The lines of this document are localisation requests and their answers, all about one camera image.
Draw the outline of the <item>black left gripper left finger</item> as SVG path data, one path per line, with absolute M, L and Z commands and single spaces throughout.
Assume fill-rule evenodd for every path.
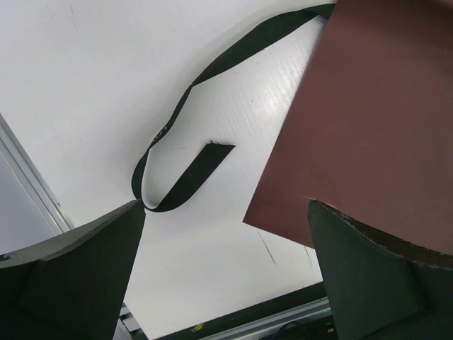
M 1 338 L 112 339 L 144 221 L 133 200 L 1 255 Z

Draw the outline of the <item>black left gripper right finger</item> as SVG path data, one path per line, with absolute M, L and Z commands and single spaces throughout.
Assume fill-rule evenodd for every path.
M 340 339 L 452 338 L 452 256 L 317 200 L 308 221 Z

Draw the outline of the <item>red and maroon wrapping paper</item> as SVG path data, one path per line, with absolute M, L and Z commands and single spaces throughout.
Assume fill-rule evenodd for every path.
M 244 217 L 313 244 L 318 200 L 452 253 L 452 2 L 340 0 Z

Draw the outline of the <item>black ribbon with gold lettering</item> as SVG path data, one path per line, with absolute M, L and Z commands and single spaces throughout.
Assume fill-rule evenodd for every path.
M 137 162 L 131 178 L 131 189 L 134 197 L 137 200 L 143 199 L 142 184 L 149 153 L 173 127 L 193 87 L 237 66 L 317 16 L 328 20 L 334 7 L 334 4 L 321 4 L 273 16 L 257 25 L 213 60 L 185 90 L 168 122 L 156 134 L 146 152 Z M 154 213 L 164 213 L 183 205 L 193 197 L 234 148 L 235 146 L 232 144 L 207 143 L 161 202 L 155 207 L 144 203 L 144 209 Z

